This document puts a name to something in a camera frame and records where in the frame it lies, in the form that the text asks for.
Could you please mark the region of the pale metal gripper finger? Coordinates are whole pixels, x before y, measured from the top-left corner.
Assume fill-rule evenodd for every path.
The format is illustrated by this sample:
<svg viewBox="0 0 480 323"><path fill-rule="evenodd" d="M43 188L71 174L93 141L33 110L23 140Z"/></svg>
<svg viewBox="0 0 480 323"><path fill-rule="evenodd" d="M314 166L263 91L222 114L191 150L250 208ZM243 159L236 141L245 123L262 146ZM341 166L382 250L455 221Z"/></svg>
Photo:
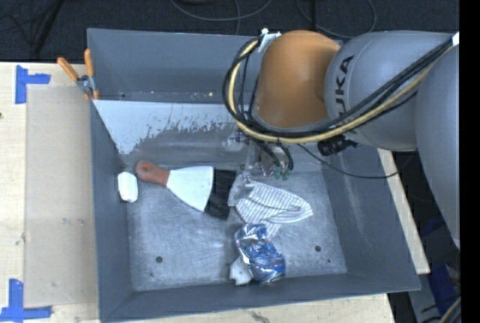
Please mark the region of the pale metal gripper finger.
<svg viewBox="0 0 480 323"><path fill-rule="evenodd" d="M236 206L240 199L247 198L255 186L256 184L253 181L236 179L229 190L228 206Z"/></svg>
<svg viewBox="0 0 480 323"><path fill-rule="evenodd" d="M258 167L256 163L242 163L237 170L237 179L245 184L253 181Z"/></svg>

